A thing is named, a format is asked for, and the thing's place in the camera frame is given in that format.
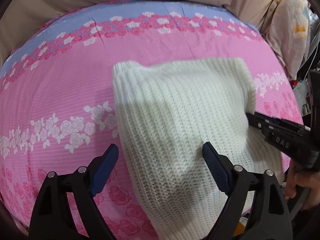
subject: pink rose pattern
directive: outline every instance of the pink rose pattern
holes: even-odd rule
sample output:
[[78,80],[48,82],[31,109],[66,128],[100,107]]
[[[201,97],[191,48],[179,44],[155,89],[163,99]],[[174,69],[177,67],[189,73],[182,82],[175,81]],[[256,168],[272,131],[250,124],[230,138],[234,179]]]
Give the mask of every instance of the pink rose pattern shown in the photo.
[[153,228],[150,220],[145,220],[142,226],[142,230],[149,234],[151,237],[157,237],[157,233]]
[[32,195],[33,199],[36,201],[38,194],[39,194],[39,191],[36,187],[30,186],[30,188],[31,188],[31,195]]
[[72,210],[77,210],[77,205],[73,194],[68,194],[68,202]]
[[16,195],[13,195],[13,202],[14,202],[14,207],[16,209],[16,212],[19,213],[19,201],[17,199],[17,196]]
[[106,184],[110,183],[113,179],[115,179],[115,177],[117,176],[117,171],[115,168],[113,168],[113,170],[110,173],[110,176],[106,182]]
[[101,193],[98,193],[93,199],[94,199],[97,206],[99,206],[99,204],[102,203],[104,200]]
[[10,205],[11,209],[13,210],[13,208],[14,208],[14,197],[13,197],[13,194],[12,194],[12,192],[10,190],[9,190],[9,196],[10,196],[9,205]]
[[28,198],[31,198],[31,188],[30,185],[26,182],[23,183],[24,192],[28,196]]
[[130,204],[125,212],[125,215],[134,221],[146,220],[147,215],[140,206]]
[[5,176],[7,177],[7,180],[12,183],[12,173],[8,169],[5,169]]
[[116,235],[118,234],[118,230],[119,230],[119,226],[117,225],[116,222],[112,221],[110,218],[108,217],[103,217],[104,221],[106,222],[106,224],[108,225],[108,228],[110,229],[110,231]]
[[6,188],[7,190],[9,190],[9,186],[8,186],[8,183],[7,183],[6,180],[4,180],[4,183],[5,183],[5,188]]
[[31,169],[26,165],[26,170],[27,170],[27,176],[28,180],[32,180],[32,174],[31,174]]
[[47,173],[44,170],[38,169],[38,179],[41,184],[44,182],[45,176],[47,176]]
[[128,240],[128,238],[121,237],[121,236],[116,236],[116,239],[117,239],[117,240]]
[[21,185],[18,184],[18,182],[17,182],[17,184],[13,185],[13,189],[14,189],[14,192],[17,196],[20,196],[21,199],[24,198],[23,189],[22,189]]
[[133,236],[140,231],[140,227],[136,222],[128,220],[120,220],[119,228],[127,236]]
[[32,205],[31,205],[31,202],[28,198],[26,198],[26,201],[23,202],[23,208],[24,208],[24,211],[26,212],[26,214],[31,215]]
[[83,225],[76,225],[76,228],[78,230],[78,233],[80,233],[81,235],[84,235],[84,236],[88,236],[88,233],[87,231],[85,230],[84,226]]
[[131,199],[125,189],[117,186],[110,187],[109,198],[119,206],[125,205]]

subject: white rose pattern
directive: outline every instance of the white rose pattern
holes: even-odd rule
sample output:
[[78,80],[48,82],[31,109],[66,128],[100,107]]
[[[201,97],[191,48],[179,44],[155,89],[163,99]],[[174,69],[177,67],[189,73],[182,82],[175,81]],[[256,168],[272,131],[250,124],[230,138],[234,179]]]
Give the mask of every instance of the white rose pattern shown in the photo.
[[157,19],[157,22],[159,24],[163,25],[163,24],[169,23],[169,20],[166,18],[159,18],[159,19]]
[[38,61],[36,61],[35,63],[31,64],[31,66],[30,66],[30,70],[35,69],[35,68],[38,66],[38,64],[39,64],[39,60],[38,60]]
[[191,24],[192,27],[199,27],[200,26],[199,23],[194,22],[194,21],[190,21],[189,23]]
[[110,21],[121,21],[122,20],[122,16],[113,16],[110,18]]
[[28,56],[28,54],[23,55],[21,58],[21,61],[25,60],[27,56]]
[[60,33],[59,35],[57,35],[57,39],[58,39],[58,38],[63,38],[65,34],[66,34],[65,32]]
[[38,56],[40,57],[42,54],[44,54],[47,51],[47,49],[48,49],[47,47],[41,49]]
[[139,23],[136,23],[134,21],[131,21],[131,22],[127,23],[127,26],[129,28],[139,27],[139,25],[140,25]]
[[71,36],[68,37],[68,38],[66,38],[66,39],[63,41],[63,44],[66,45],[66,44],[70,43],[70,42],[73,40],[73,38],[74,38],[74,37],[71,37]]
[[214,34],[215,34],[215,35],[217,35],[217,36],[221,36],[221,31],[214,30],[213,32],[214,32]]
[[178,18],[181,18],[181,17],[182,17],[182,15],[179,14],[179,13],[177,13],[177,12],[171,12],[170,15],[171,15],[172,17],[178,17]]
[[163,28],[158,29],[158,32],[160,34],[167,34],[167,33],[171,33],[171,30],[169,28],[163,27]]
[[23,64],[23,68],[25,68],[26,67],[26,65],[27,65],[27,63],[28,63],[28,59],[24,62],[24,64]]
[[45,41],[43,41],[43,42],[38,46],[38,48],[40,49],[44,44],[46,44]]
[[91,38],[85,40],[83,42],[83,44],[84,44],[84,46],[89,46],[91,44],[94,44],[96,42],[96,40],[97,40],[96,37],[91,37]]
[[16,71],[16,69],[14,68],[11,73],[10,73],[10,76],[9,77],[12,77],[12,75],[14,74],[14,72]]
[[93,107],[85,106],[84,111],[89,114],[86,118],[91,121],[85,122],[82,116],[70,117],[70,120],[63,120],[58,123],[59,119],[53,113],[46,120],[44,117],[37,121],[31,120],[29,123],[33,129],[26,128],[20,130],[9,130],[9,136],[0,136],[0,154],[6,158],[12,154],[18,153],[18,149],[24,154],[32,152],[38,142],[43,143],[43,149],[51,146],[52,140],[58,144],[61,140],[65,141],[65,149],[74,153],[81,145],[89,145],[91,136],[97,132],[97,129],[103,131],[106,127],[112,130],[111,136],[116,138],[118,135],[116,116],[112,113],[113,109],[109,107],[108,101],[103,105]]
[[231,27],[230,25],[228,25],[228,28],[229,28],[230,30],[232,30],[233,32],[236,31],[236,29],[235,29],[234,27]]
[[144,12],[143,15],[147,16],[148,18],[150,18],[152,15],[154,15],[155,13],[153,12]]
[[83,24],[83,26],[85,27],[89,27],[91,24],[95,23],[95,21],[88,21],[85,24]]
[[284,73],[274,72],[271,76],[268,74],[257,74],[253,79],[257,94],[264,97],[268,89],[275,88],[279,90],[282,84],[288,84],[288,79]]
[[96,26],[96,27],[93,27],[90,32],[91,32],[91,34],[95,34],[95,33],[100,32],[100,31],[102,31],[102,27],[101,26]]
[[209,24],[211,24],[213,27],[217,27],[217,22],[216,21],[209,21]]

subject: pink bedsheet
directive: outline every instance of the pink bedsheet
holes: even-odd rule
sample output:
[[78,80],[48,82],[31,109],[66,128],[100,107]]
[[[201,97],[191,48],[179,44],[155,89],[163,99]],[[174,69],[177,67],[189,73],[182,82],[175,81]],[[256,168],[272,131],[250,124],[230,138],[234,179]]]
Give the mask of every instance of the pink bedsheet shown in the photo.
[[[197,8],[193,17],[168,8],[163,15],[141,12],[130,19],[119,12],[104,22],[88,20],[72,33],[64,33],[61,18],[53,23],[61,32],[56,38],[42,34],[39,48],[16,63],[10,59],[10,71],[0,78],[0,192],[11,214],[28,226],[49,171],[71,173],[115,143],[119,160],[94,200],[117,239],[157,239],[135,198],[117,132],[111,70],[120,61],[241,57],[257,88],[256,111],[301,123],[284,71],[261,36],[231,16],[207,18]],[[283,156],[284,170],[288,160]],[[68,200],[78,231],[86,234],[73,196]]]

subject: mattress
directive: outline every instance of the mattress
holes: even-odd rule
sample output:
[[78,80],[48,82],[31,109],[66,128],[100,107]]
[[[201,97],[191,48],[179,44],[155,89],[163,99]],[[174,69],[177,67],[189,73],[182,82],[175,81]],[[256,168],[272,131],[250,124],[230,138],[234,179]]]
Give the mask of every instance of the mattress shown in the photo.
[[[257,29],[223,8],[115,0],[48,22],[0,70],[0,192],[10,213],[29,226],[48,172],[71,173],[115,143],[119,160],[95,203],[117,239],[157,239],[122,153],[112,67],[209,57],[242,58],[256,86],[256,111],[302,123],[273,51]],[[289,158],[282,161],[285,171]],[[72,194],[68,200],[86,235]]]

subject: metal screw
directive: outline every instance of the metal screw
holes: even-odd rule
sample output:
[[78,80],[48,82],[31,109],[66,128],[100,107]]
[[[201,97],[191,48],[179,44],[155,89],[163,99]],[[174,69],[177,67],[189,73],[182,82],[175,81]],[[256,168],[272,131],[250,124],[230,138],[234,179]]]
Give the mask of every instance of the metal screw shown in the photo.
[[240,166],[240,165],[236,165],[236,166],[234,166],[233,168],[235,169],[235,171],[238,171],[238,172],[243,171],[243,168],[242,168],[242,166]]
[[267,171],[266,171],[266,174],[267,174],[268,176],[273,176],[273,175],[274,175],[274,173],[273,173],[272,170],[267,170]]
[[50,171],[48,173],[48,178],[53,178],[56,175],[56,173],[54,171]]
[[84,167],[84,166],[82,166],[82,167],[80,167],[79,169],[78,169],[78,172],[79,173],[85,173],[87,171],[87,167]]

